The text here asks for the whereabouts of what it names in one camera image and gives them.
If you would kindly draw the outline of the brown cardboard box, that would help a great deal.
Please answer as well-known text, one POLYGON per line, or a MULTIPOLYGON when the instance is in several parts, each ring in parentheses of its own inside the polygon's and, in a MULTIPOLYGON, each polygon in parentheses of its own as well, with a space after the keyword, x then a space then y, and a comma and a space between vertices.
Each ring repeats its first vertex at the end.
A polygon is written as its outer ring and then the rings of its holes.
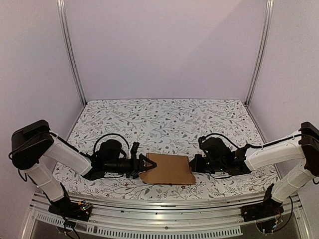
POLYGON ((156 168, 140 173, 139 178, 146 184, 194 185, 187 156, 148 153, 147 158, 157 164, 156 168))

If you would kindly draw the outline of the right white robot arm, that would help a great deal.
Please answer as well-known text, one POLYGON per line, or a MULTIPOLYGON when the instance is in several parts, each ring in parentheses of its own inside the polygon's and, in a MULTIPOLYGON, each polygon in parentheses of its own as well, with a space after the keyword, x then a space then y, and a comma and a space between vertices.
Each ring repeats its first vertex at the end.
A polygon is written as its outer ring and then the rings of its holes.
POLYGON ((230 150, 223 142, 225 136, 211 133, 198 140, 204 156, 197 154, 189 165, 193 172, 225 172, 229 176, 249 174, 259 168, 300 160, 284 178, 270 186, 265 201, 258 205, 258 213, 268 217, 291 194, 319 175, 319 130, 310 122, 292 134, 263 145, 246 144, 230 150))

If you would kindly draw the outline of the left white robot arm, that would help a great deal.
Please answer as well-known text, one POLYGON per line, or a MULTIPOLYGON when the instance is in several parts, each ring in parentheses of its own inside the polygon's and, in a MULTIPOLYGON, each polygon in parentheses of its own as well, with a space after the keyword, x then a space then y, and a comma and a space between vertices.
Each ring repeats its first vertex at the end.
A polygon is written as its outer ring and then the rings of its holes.
POLYGON ((106 135, 97 139, 93 153, 89 155, 63 140, 42 119, 12 134, 8 157, 44 192, 53 208, 63 216, 70 216, 75 203, 71 202, 66 189, 54 178, 43 159, 63 164, 89 181, 105 178, 107 173, 135 179, 140 173, 157 166, 144 155, 137 154, 138 142, 128 147, 130 153, 127 154, 119 141, 110 138, 103 142, 104 138, 106 135))

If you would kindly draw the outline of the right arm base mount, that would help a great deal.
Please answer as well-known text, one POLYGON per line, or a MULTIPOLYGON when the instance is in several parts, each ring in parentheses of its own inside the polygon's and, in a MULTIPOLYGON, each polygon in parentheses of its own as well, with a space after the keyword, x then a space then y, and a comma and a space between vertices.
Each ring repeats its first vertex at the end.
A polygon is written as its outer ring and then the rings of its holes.
POLYGON ((284 212, 283 203, 272 199, 273 187, 274 184, 271 184, 267 188, 262 202, 241 207, 241 216, 244 222, 272 217, 284 212))

